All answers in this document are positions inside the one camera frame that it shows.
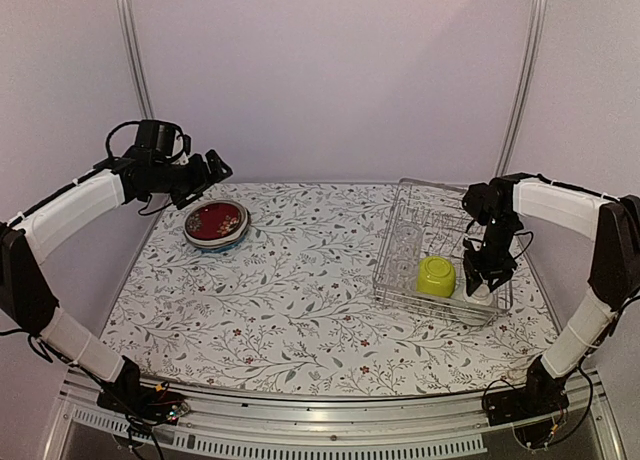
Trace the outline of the blue polka dot plate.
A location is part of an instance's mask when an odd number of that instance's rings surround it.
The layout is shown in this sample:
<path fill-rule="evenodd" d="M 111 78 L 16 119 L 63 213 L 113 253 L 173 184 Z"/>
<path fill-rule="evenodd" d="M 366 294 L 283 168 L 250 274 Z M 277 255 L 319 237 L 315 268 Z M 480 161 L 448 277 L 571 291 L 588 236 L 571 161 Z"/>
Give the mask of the blue polka dot plate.
<path fill-rule="evenodd" d="M 239 246 L 245 240 L 244 237 L 225 241 L 223 243 L 213 244 L 212 242 L 190 242 L 190 244 L 201 251 L 209 253 L 223 253 Z"/>

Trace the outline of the pale green flower plate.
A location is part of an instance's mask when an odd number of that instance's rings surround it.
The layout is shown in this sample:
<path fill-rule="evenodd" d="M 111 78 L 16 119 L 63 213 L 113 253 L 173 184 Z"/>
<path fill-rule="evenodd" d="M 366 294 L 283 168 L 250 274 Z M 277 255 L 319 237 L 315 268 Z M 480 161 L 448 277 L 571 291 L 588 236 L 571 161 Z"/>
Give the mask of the pale green flower plate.
<path fill-rule="evenodd" d="M 197 239 L 186 234 L 185 238 L 189 244 L 197 249 L 207 252 L 219 253 L 231 250 L 241 244 L 246 238 L 247 233 L 248 231 L 245 230 L 240 233 L 234 233 L 232 235 L 220 237 L 217 239 Z"/>

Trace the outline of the lime green bowl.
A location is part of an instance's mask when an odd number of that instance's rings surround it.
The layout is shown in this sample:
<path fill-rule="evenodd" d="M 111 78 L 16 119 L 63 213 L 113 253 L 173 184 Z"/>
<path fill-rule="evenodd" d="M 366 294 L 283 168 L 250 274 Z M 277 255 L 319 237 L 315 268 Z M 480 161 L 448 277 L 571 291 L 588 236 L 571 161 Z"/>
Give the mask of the lime green bowl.
<path fill-rule="evenodd" d="M 453 263 L 440 256 L 429 256 L 420 261 L 416 289 L 420 293 L 449 298 L 456 288 L 456 270 Z"/>

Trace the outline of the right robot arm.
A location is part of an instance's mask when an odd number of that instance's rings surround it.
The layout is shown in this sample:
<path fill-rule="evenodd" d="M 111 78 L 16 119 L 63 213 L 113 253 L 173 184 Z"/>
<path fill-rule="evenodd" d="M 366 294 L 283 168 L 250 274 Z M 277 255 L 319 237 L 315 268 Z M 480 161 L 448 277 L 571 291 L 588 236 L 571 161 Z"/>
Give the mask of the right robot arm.
<path fill-rule="evenodd" d="M 556 397 L 553 383 L 573 372 L 614 329 L 639 293 L 639 199 L 596 193 L 542 175 L 518 173 L 468 187 L 462 207 L 484 229 L 464 243 L 466 294 L 496 290 L 517 268 L 515 237 L 528 221 L 555 228 L 561 247 L 580 242 L 587 278 L 583 299 L 554 343 L 532 364 L 517 407 L 537 416 Z"/>

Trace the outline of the floral tablecloth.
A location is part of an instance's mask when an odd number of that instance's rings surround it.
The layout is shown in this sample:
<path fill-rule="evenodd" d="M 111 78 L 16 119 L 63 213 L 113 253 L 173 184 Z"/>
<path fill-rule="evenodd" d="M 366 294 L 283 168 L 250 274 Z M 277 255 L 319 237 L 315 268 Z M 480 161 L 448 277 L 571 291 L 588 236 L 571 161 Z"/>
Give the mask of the floral tablecloth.
<path fill-rule="evenodd" d="M 556 330 L 526 263 L 507 312 L 468 326 L 377 297 L 391 185 L 223 184 L 247 237 L 202 252 L 169 209 L 138 257 L 102 341 L 150 376 L 301 395 L 417 395 L 518 384 Z"/>

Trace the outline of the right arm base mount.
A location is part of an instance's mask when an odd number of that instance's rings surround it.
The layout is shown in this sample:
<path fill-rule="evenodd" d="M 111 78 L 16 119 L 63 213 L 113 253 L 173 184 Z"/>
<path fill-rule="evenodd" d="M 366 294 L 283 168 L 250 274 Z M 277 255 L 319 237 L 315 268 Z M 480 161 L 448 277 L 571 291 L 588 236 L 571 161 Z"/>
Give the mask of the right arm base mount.
<path fill-rule="evenodd" d="M 522 422 L 515 428 L 514 436 L 523 447 L 546 448 L 567 420 L 566 380 L 549 377 L 544 370 L 529 372 L 522 387 L 500 379 L 507 389 L 490 392 L 486 388 L 481 407 L 490 426 Z"/>

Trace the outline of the clear glass cup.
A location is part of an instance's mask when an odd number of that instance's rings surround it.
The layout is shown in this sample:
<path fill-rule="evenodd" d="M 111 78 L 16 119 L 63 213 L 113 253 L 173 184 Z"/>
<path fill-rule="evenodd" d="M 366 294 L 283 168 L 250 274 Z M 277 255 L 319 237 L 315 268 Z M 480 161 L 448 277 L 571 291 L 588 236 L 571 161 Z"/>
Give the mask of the clear glass cup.
<path fill-rule="evenodd" d="M 401 256 L 419 256 L 422 238 L 423 230 L 419 225 L 401 222 L 395 227 L 392 235 L 394 251 Z"/>
<path fill-rule="evenodd" d="M 419 262 L 408 259 L 391 259 L 387 266 L 386 284 L 397 289 L 414 291 Z"/>

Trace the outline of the front aluminium rail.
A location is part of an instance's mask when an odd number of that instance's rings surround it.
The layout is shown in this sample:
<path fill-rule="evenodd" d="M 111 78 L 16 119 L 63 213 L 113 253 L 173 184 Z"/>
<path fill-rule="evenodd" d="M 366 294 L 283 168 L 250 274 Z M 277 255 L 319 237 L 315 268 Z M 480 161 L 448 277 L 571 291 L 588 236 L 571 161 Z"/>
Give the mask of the front aluminium rail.
<path fill-rule="evenodd" d="M 519 441 L 543 417 L 493 425 L 481 392 L 442 396 L 311 397 L 175 384 L 189 412 L 153 438 L 101 409 L 97 387 L 69 373 L 45 439 L 46 459 L 624 459 L 595 371 L 568 382 L 570 408 L 544 448 Z"/>

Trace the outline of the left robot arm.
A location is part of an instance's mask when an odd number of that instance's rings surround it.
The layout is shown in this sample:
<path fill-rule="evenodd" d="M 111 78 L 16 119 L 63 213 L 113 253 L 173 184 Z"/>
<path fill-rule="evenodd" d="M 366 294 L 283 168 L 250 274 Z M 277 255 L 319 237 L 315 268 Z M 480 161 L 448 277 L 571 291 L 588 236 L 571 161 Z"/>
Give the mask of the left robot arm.
<path fill-rule="evenodd" d="M 148 392 L 120 376 L 124 358 L 103 344 L 60 304 L 43 266 L 63 245 L 103 215 L 154 194 L 183 209 L 232 169 L 213 150 L 174 163 L 117 158 L 69 184 L 29 214 L 1 226 L 1 308 L 20 330 L 73 364 L 111 383 L 111 399 L 128 414 L 148 406 Z"/>

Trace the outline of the white small bowl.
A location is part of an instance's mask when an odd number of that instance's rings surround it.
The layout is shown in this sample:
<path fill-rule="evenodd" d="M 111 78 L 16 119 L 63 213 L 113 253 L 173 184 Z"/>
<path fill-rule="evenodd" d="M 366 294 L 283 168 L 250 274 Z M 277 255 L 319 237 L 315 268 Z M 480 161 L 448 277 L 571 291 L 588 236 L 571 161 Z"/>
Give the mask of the white small bowl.
<path fill-rule="evenodd" d="M 466 285 L 461 284 L 454 290 L 451 298 L 471 311 L 483 311 L 494 305 L 494 294 L 486 284 L 481 284 L 471 295 L 467 294 Z"/>

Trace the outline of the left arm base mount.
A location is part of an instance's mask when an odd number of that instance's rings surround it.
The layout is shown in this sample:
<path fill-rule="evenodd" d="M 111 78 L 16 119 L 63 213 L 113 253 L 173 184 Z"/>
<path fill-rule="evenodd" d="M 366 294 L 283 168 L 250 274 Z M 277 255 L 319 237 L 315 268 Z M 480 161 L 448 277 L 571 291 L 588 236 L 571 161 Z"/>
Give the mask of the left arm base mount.
<path fill-rule="evenodd" d="M 114 382 L 99 382 L 99 407 L 154 425 L 176 424 L 190 412 L 186 397 L 172 390 L 167 381 L 145 386 L 140 381 L 139 366 L 126 356 L 122 360 L 123 366 Z"/>

